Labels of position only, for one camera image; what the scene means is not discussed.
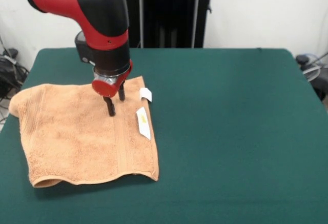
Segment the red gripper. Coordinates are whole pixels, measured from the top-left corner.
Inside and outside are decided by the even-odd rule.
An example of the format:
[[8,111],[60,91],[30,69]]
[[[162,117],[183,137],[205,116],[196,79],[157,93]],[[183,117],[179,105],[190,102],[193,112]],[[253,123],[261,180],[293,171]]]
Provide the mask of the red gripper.
[[92,81],[93,90],[99,95],[103,96],[103,100],[105,101],[108,113],[111,117],[115,116],[115,106],[111,100],[117,93],[119,95],[120,101],[124,101],[125,90],[124,83],[128,76],[130,75],[133,69],[133,62],[130,59],[129,68],[122,74],[114,75],[114,76],[105,76],[98,74],[94,69],[94,80]]

